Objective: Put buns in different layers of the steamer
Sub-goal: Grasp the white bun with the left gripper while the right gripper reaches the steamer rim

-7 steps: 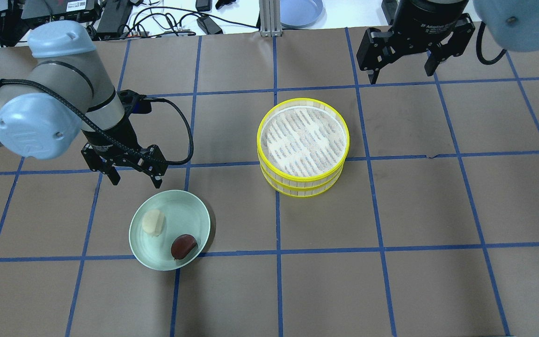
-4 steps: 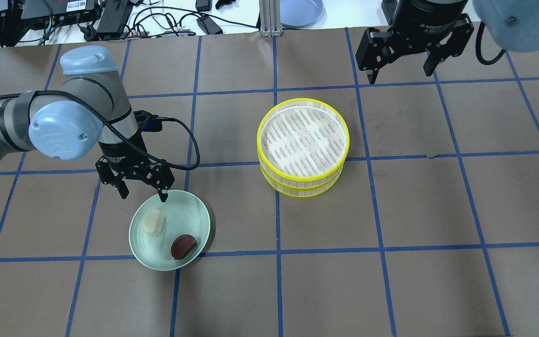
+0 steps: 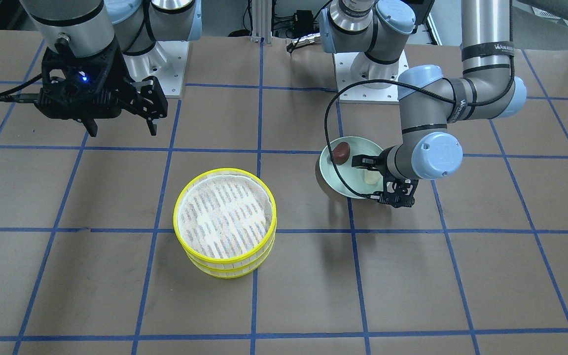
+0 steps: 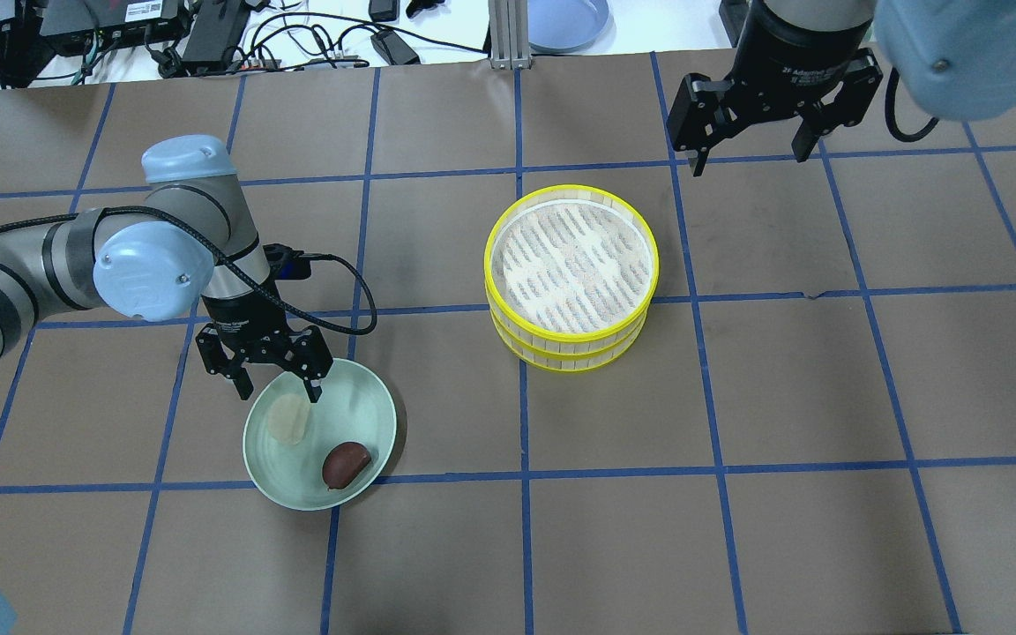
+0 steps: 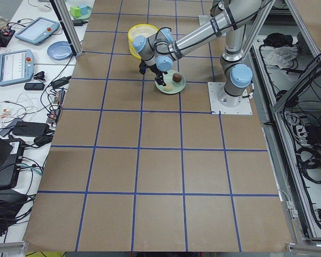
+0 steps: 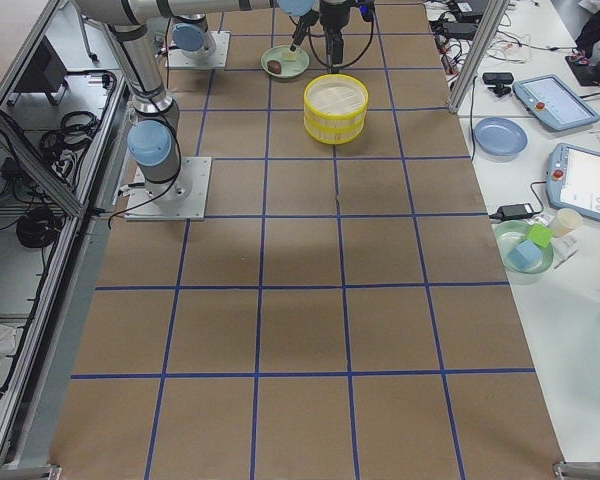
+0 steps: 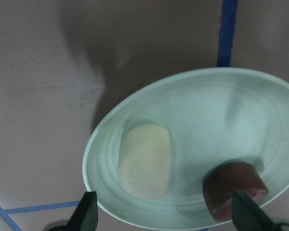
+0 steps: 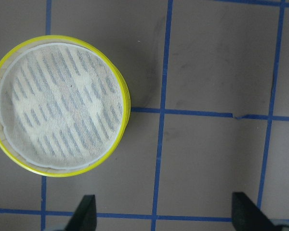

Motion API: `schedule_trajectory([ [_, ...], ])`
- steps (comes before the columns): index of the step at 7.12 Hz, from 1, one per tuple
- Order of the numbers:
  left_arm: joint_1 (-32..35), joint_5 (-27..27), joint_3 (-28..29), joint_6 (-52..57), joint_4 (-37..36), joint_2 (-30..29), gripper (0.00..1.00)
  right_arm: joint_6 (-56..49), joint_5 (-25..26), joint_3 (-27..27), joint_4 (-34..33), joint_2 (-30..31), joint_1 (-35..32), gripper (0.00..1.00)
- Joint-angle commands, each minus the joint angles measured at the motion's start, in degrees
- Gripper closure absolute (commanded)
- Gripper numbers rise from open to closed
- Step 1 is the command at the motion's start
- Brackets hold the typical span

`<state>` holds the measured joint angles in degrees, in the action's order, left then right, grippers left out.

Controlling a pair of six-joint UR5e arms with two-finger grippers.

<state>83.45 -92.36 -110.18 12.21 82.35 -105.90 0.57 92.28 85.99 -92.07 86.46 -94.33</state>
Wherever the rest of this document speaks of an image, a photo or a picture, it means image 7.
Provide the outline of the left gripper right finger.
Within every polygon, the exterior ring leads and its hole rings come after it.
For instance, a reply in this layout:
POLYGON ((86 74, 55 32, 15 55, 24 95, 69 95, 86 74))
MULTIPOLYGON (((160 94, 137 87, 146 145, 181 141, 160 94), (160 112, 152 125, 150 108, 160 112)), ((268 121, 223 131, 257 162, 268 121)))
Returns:
POLYGON ((232 222, 237 231, 279 230, 279 226, 273 223, 244 190, 233 192, 232 222))

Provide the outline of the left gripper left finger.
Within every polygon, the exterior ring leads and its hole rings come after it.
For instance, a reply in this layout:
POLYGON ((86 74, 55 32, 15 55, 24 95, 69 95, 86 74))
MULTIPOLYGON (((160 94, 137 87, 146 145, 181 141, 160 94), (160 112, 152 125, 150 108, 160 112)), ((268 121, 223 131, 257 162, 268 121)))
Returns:
POLYGON ((96 192, 86 192, 66 225, 67 231, 95 231, 98 224, 96 192))

